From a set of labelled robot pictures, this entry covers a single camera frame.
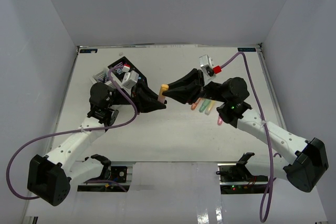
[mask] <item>gray wall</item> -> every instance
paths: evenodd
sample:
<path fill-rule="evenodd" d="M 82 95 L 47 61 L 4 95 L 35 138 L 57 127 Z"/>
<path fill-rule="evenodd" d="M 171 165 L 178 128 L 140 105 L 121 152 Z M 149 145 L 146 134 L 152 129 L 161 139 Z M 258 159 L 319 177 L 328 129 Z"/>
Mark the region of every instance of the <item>gray wall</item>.
<path fill-rule="evenodd" d="M 335 20 L 336 0 L 287 0 L 265 41 L 288 129 L 326 144 L 330 167 L 317 188 L 329 223 L 336 223 Z"/>
<path fill-rule="evenodd" d="M 286 0 L 52 0 L 76 45 L 263 42 Z"/>
<path fill-rule="evenodd" d="M 50 0 L 0 0 L 0 222 L 20 223 L 25 201 L 5 182 L 11 155 L 54 128 L 76 56 Z M 29 160 L 44 150 L 36 143 L 12 168 L 14 187 L 27 195 Z"/>

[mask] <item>black bracket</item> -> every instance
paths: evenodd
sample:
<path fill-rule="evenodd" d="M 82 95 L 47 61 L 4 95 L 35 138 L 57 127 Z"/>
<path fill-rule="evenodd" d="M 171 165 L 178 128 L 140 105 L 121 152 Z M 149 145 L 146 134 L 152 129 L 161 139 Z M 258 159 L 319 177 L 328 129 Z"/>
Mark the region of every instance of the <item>black bracket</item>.
<path fill-rule="evenodd" d="M 61 204 L 70 192 L 71 180 L 61 166 L 50 162 L 47 156 L 33 157 L 29 163 L 28 190 L 53 206 Z"/>
<path fill-rule="evenodd" d="M 229 177 L 235 181 L 249 180 L 252 178 L 252 174 L 248 171 L 245 165 L 252 156 L 254 156 L 253 152 L 245 153 L 235 166 L 230 167 L 229 170 L 225 170 L 225 166 L 223 166 L 223 169 L 222 167 L 219 167 L 219 171 L 217 171 L 216 174 L 221 176 L 221 181 L 224 181 L 225 177 Z"/>
<path fill-rule="evenodd" d="M 328 159 L 324 143 L 314 138 L 307 141 L 307 146 L 302 152 L 296 152 L 297 158 L 293 164 L 283 169 L 287 179 L 301 191 L 310 192 L 328 169 Z"/>
<path fill-rule="evenodd" d="M 167 101 L 161 103 L 158 101 L 158 95 L 155 94 L 144 80 L 139 80 L 132 88 L 132 101 L 137 107 L 138 113 L 149 113 L 155 110 L 166 108 Z"/>
<path fill-rule="evenodd" d="M 91 158 L 98 160 L 103 166 L 100 176 L 95 179 L 109 179 L 111 176 L 111 161 L 107 157 L 98 154 L 92 155 Z"/>
<path fill-rule="evenodd" d="M 227 102 L 218 107 L 217 112 L 224 123 L 237 128 L 238 119 L 242 119 L 244 112 L 250 109 L 252 109 L 251 105 L 246 102 L 239 104 Z"/>

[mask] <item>yellow marker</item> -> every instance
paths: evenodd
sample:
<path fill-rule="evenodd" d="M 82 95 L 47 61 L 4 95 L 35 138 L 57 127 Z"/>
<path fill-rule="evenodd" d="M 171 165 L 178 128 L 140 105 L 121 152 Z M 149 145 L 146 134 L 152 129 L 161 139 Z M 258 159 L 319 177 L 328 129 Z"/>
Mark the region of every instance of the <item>yellow marker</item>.
<path fill-rule="evenodd" d="M 157 98 L 157 100 L 161 103 L 164 103 L 164 100 L 166 100 L 166 97 L 164 95 L 162 95 L 162 93 L 164 91 L 167 91 L 169 89 L 169 86 L 167 84 L 162 84 L 160 91 L 159 91 L 159 97 Z"/>
<path fill-rule="evenodd" d="M 202 100 L 202 98 L 198 98 L 196 102 L 191 104 L 191 110 L 195 110 L 195 108 L 198 106 L 198 104 L 200 103 L 201 100 Z"/>
<path fill-rule="evenodd" d="M 216 104 L 216 101 L 211 101 L 210 104 L 208 105 L 208 107 L 206 107 L 206 110 L 205 110 L 205 114 L 206 115 L 210 115 L 210 112 L 212 110 L 212 108 L 215 106 Z"/>

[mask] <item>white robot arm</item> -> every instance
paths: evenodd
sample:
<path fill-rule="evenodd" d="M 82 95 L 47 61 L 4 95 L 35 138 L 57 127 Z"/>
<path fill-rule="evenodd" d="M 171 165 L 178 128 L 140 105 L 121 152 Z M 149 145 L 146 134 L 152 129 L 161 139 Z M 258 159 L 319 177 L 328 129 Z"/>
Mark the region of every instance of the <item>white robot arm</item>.
<path fill-rule="evenodd" d="M 180 80 L 168 84 L 169 89 L 163 95 L 183 104 L 193 104 L 199 98 L 223 102 L 217 108 L 223 122 L 255 136 L 265 144 L 264 123 L 267 123 L 271 146 L 283 157 L 274 159 L 274 176 L 287 179 L 296 188 L 310 192 L 329 166 L 324 143 L 317 138 L 308 141 L 272 122 L 263 122 L 259 113 L 244 102 L 249 96 L 244 79 L 235 77 L 224 83 L 215 83 L 212 80 L 222 68 L 214 67 L 208 55 L 201 56 L 199 60 L 200 70 L 193 69 Z M 231 174 L 232 177 L 270 176 L 269 157 L 246 153 L 230 174 L 221 170 L 217 174 Z"/>
<path fill-rule="evenodd" d="M 328 169 L 324 143 L 317 138 L 308 141 L 279 126 L 262 121 L 259 113 L 244 100 L 249 96 L 246 82 L 239 77 L 223 84 L 214 83 L 218 67 L 213 67 L 208 56 L 200 57 L 201 70 L 193 69 L 189 74 L 169 84 L 163 95 L 180 103 L 194 103 L 198 98 L 223 102 L 217 108 L 225 123 L 245 131 L 267 144 L 264 123 L 267 123 L 273 149 L 283 158 L 274 159 L 274 176 L 289 180 L 302 191 L 310 192 L 323 173 Z M 132 88 L 132 100 L 139 112 L 147 113 L 165 109 L 158 102 L 158 96 L 151 91 L 146 82 L 138 81 Z M 105 130 L 85 131 L 83 128 L 110 126 L 118 111 L 112 110 L 114 104 L 128 104 L 110 86 L 96 83 L 90 90 L 91 110 L 85 118 L 79 133 L 70 135 L 61 145 L 44 157 L 36 155 L 30 162 L 28 189 L 53 206 L 60 204 L 68 195 L 70 186 L 77 186 L 92 178 L 108 179 L 111 162 L 100 155 L 93 155 L 82 163 L 75 163 L 78 157 Z M 269 176 L 269 158 L 246 153 L 232 167 L 232 176 Z"/>

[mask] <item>purple cable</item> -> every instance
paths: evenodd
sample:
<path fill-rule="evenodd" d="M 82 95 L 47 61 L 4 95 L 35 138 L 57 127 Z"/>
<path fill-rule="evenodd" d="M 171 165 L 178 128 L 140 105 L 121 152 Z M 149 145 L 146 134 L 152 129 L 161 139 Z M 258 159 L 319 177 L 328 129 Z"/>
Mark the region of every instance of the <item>purple cable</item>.
<path fill-rule="evenodd" d="M 123 191 L 127 192 L 127 190 L 122 185 L 120 185 L 118 182 L 115 182 L 113 180 L 103 180 L 103 179 L 102 180 L 100 180 L 100 179 L 98 179 L 98 180 L 88 180 L 85 183 L 88 183 L 88 184 L 91 184 L 91 183 L 112 183 L 112 184 L 115 184 L 115 185 L 119 186 Z"/>
<path fill-rule="evenodd" d="M 257 104 L 258 104 L 258 108 L 259 108 L 259 111 L 260 111 L 260 117 L 261 117 L 261 120 L 265 121 L 265 115 L 264 115 L 264 112 L 263 112 L 263 110 L 261 108 L 261 104 L 260 104 L 260 101 L 258 99 L 256 89 L 254 88 L 254 85 L 253 85 L 253 82 L 252 82 L 252 77 L 251 77 L 251 74 L 250 74 L 250 70 L 248 69 L 246 55 L 243 52 L 238 52 L 235 55 L 233 55 L 226 63 L 224 63 L 223 65 L 221 65 L 220 68 L 221 69 L 225 68 L 238 55 L 242 55 L 242 57 L 244 58 L 244 64 L 245 64 L 248 80 L 250 82 L 253 95 L 254 95 L 254 97 L 255 97 L 255 99 L 257 101 Z M 267 127 L 266 123 L 264 124 L 264 128 L 265 128 L 265 132 L 266 132 L 267 145 L 268 145 L 269 162 L 270 162 L 270 176 L 269 176 L 269 181 L 267 183 L 267 186 L 266 186 L 265 192 L 264 192 L 264 194 L 262 196 L 261 204 L 260 204 L 259 217 L 260 217 L 260 221 L 262 223 L 264 223 L 267 220 L 267 217 L 268 217 L 268 214 L 269 214 L 269 209 L 270 209 L 270 206 L 271 206 L 272 194 L 273 194 L 273 182 L 274 182 L 273 153 L 272 153 L 271 139 L 270 139 L 270 136 L 269 136 L 268 127 Z M 268 193 L 268 200 L 267 200 L 267 206 L 266 206 L 265 216 L 262 217 L 263 216 L 262 209 L 264 207 L 264 201 L 265 201 L 268 189 L 269 189 L 269 193 Z"/>
<path fill-rule="evenodd" d="M 118 128 L 118 127 L 122 127 L 122 126 L 125 126 L 131 122 L 134 121 L 134 119 L 136 118 L 137 114 L 138 114 L 138 110 L 136 109 L 136 106 L 135 104 L 133 103 L 133 101 L 122 91 L 122 89 L 119 87 L 119 85 L 113 80 L 112 78 L 112 71 L 116 70 L 116 69 L 119 69 L 119 68 L 123 68 L 123 66 L 116 66 L 116 67 L 113 67 L 109 70 L 109 73 L 108 73 L 108 77 L 110 79 L 110 81 L 112 82 L 112 84 L 115 86 L 115 88 L 121 93 L 121 95 L 123 97 L 125 97 L 125 99 L 132 105 L 132 107 L 134 108 L 134 116 L 128 120 L 127 122 L 125 123 L 121 123 L 121 124 L 118 124 L 118 125 L 112 125 L 112 126 L 107 126 L 107 127 L 94 127 L 94 128 L 86 128 L 86 129 L 78 129 L 78 130 L 71 130 L 71 131 L 63 131 L 63 132 L 57 132 L 57 133 L 51 133 L 51 134 L 47 134 L 47 135 L 44 135 L 44 136 L 40 136 L 40 137 L 37 137 L 33 140 L 30 140 L 29 142 L 25 143 L 23 146 L 21 146 L 14 154 L 13 156 L 10 158 L 9 162 L 8 162 L 8 165 L 7 165 L 7 168 L 6 168 L 6 182 L 7 182 L 7 185 L 8 185 L 8 188 L 10 189 L 10 191 L 12 192 L 12 194 L 14 194 L 16 197 L 20 198 L 20 199 L 25 199 L 25 200 L 31 200 L 31 199 L 38 199 L 39 197 L 26 197 L 26 196 L 22 196 L 20 195 L 17 191 L 15 191 L 15 189 L 13 188 L 12 186 L 12 183 L 10 181 L 10 177 L 9 177 L 9 172 L 11 171 L 11 166 L 12 166 L 12 163 L 14 161 L 14 159 L 16 158 L 16 156 L 25 148 L 27 147 L 29 144 L 32 144 L 32 143 L 35 143 L 39 140 L 42 140 L 42 139 L 45 139 L 45 138 L 48 138 L 48 137 L 53 137 L 53 136 L 60 136 L 60 135 L 65 135 L 65 134 L 71 134 L 71 133 L 79 133 L 79 132 L 82 132 L 82 130 L 84 131 L 99 131 L 99 130 L 109 130 L 109 129 L 115 129 L 115 128 Z"/>

